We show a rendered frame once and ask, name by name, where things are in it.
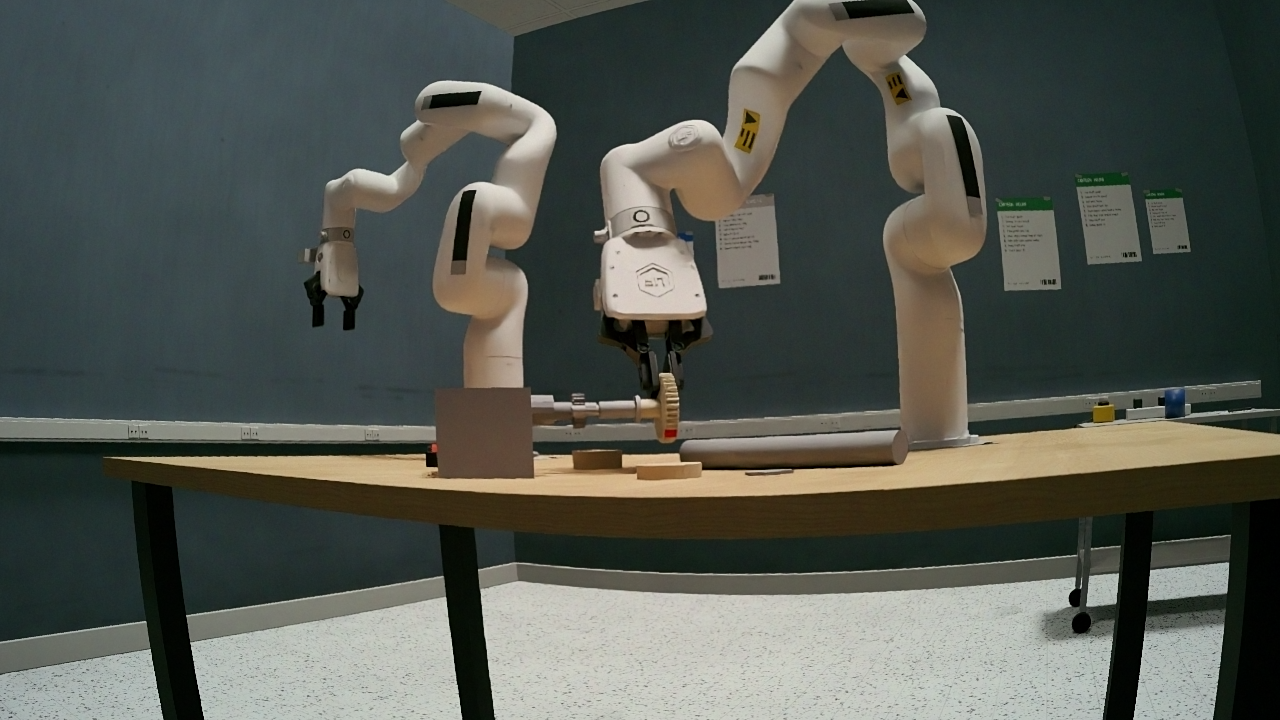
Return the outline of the white gear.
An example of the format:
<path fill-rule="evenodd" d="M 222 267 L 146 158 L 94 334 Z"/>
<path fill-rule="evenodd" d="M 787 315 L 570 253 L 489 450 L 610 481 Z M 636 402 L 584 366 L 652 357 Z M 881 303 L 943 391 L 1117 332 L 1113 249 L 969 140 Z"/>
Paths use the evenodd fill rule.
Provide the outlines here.
<path fill-rule="evenodd" d="M 657 439 L 660 443 L 673 443 L 678 433 L 678 392 L 675 375 L 660 373 L 660 389 L 657 398 L 643 398 L 634 395 L 632 401 L 611 401 L 571 406 L 573 418 L 599 416 L 608 418 L 634 418 L 634 423 L 640 423 L 643 418 L 654 418 Z"/>

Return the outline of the red flat screwdriver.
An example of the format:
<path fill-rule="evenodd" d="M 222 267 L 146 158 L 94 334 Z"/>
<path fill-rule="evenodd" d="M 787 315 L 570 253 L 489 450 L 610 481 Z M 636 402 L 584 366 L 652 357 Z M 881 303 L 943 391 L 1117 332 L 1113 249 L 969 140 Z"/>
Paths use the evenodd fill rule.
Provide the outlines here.
<path fill-rule="evenodd" d="M 428 452 L 436 452 L 436 445 L 428 446 Z M 538 457 L 538 455 L 543 455 L 543 454 L 532 452 L 534 457 Z"/>

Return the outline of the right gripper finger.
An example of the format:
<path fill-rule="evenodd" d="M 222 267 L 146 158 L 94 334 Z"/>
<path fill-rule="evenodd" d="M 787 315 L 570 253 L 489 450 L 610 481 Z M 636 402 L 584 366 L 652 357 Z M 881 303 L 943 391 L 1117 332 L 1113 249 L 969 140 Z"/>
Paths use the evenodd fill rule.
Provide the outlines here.
<path fill-rule="evenodd" d="M 362 296 L 364 296 L 364 288 L 360 284 L 357 296 L 355 297 L 340 296 L 340 300 L 346 307 L 346 310 L 343 311 L 343 331 L 355 331 L 355 309 L 358 307 Z"/>
<path fill-rule="evenodd" d="M 312 327 L 321 327 L 321 325 L 324 325 L 324 305 L 323 305 L 323 301 L 326 297 L 326 291 L 321 290 L 321 284 L 319 284 L 317 291 L 315 292 L 314 283 L 316 283 L 317 281 L 320 281 L 320 272 L 317 272 L 315 275 L 312 275 L 311 278 L 308 278 L 308 281 L 305 281 L 305 290 L 307 292 L 307 297 L 310 300 L 310 305 L 314 306 L 314 310 L 312 310 Z"/>

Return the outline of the tan wooden disc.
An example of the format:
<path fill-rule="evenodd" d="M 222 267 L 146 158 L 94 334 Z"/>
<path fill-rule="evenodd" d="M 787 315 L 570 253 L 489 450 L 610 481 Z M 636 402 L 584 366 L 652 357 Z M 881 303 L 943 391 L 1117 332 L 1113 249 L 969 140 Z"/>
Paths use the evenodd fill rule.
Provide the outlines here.
<path fill-rule="evenodd" d="M 622 450 L 572 451 L 573 469 L 599 470 L 623 468 Z"/>

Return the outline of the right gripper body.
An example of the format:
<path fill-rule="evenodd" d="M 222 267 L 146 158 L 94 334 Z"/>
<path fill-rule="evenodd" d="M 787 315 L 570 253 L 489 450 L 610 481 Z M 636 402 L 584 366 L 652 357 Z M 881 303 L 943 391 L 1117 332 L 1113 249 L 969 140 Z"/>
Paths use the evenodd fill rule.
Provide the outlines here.
<path fill-rule="evenodd" d="M 326 296 L 334 299 L 340 296 L 355 297 L 358 295 L 358 258 L 355 243 L 347 241 L 332 241 L 317 247 L 314 275 L 320 272 L 320 281 L 314 283 L 315 292 L 319 284 L 326 291 Z"/>

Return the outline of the beige round disc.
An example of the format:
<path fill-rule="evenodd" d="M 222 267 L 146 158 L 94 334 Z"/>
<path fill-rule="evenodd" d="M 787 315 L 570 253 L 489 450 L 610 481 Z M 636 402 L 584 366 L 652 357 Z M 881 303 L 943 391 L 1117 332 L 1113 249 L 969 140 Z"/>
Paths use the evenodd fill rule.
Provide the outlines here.
<path fill-rule="evenodd" d="M 701 477 L 701 462 L 660 462 L 636 465 L 637 480 L 677 480 Z"/>

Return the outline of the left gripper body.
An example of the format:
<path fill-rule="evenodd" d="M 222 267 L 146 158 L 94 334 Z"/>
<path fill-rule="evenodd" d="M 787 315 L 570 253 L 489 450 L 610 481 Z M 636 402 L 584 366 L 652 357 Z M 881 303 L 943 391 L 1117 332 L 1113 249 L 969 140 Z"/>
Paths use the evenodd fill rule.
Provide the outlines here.
<path fill-rule="evenodd" d="M 657 227 L 625 231 L 605 242 L 600 299 L 602 316 L 604 311 L 605 316 L 614 316 L 614 331 L 632 331 L 631 320 L 644 320 L 646 336 L 658 336 L 648 340 L 666 340 L 669 320 L 681 320 L 685 333 L 694 331 L 689 319 L 707 315 L 701 281 L 687 243 Z"/>

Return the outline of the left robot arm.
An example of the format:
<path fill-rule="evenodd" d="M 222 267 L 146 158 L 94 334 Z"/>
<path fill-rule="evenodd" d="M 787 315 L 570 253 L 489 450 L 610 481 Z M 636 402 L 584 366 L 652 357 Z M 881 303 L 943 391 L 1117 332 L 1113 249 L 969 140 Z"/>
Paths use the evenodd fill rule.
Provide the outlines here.
<path fill-rule="evenodd" d="M 730 217 L 771 167 L 788 108 L 842 45 L 881 90 L 893 179 L 923 193 L 896 208 L 883 232 L 909 448 L 978 443 L 968 437 L 963 302 L 950 266 L 975 256 L 987 231 L 977 135 L 940 108 L 931 78 L 905 56 L 925 28 L 913 0 L 794 0 L 733 67 L 723 138 L 705 120 L 686 120 L 605 155 L 605 228 L 593 234 L 604 245 L 639 227 L 677 237 L 673 188 L 692 217 Z"/>

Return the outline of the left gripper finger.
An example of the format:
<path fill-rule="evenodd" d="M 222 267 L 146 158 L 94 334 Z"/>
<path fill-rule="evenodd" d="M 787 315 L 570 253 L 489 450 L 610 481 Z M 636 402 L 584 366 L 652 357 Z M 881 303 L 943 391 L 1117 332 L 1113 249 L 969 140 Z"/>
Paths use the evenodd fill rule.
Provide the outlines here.
<path fill-rule="evenodd" d="M 646 398 L 657 398 L 660 389 L 657 354 L 649 347 L 645 322 L 631 322 L 632 331 L 614 331 L 614 316 L 605 316 L 604 311 L 596 341 L 602 345 L 616 346 L 632 357 L 637 366 L 641 391 L 646 391 Z"/>
<path fill-rule="evenodd" d="M 675 375 L 675 383 L 678 389 L 684 389 L 684 368 L 681 357 L 695 345 L 701 345 L 710 341 L 713 329 L 710 328 L 707 316 L 700 316 L 698 319 L 689 319 L 694 327 L 694 331 L 686 331 L 682 333 L 681 320 L 669 320 L 669 328 L 666 331 L 666 363 L 663 365 L 663 373 L 671 373 Z"/>

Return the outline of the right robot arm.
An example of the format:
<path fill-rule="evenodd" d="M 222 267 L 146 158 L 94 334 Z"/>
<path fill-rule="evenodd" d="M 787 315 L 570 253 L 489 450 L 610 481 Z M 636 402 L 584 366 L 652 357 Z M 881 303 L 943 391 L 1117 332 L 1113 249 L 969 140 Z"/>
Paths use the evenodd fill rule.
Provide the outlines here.
<path fill-rule="evenodd" d="M 424 88 L 413 114 L 419 120 L 401 135 L 403 167 L 390 177 L 355 169 L 325 186 L 320 245 L 355 243 L 356 208 L 385 213 L 399 206 L 419 190 L 428 164 L 471 131 L 508 143 L 492 183 L 468 184 L 451 202 L 433 293 L 445 310 L 472 315 L 465 334 L 465 388 L 524 387 L 527 281 L 515 263 L 486 254 L 489 247 L 512 250 L 529 240 L 556 123 L 506 90 L 456 81 Z M 300 250 L 297 263 L 315 266 L 320 245 Z"/>

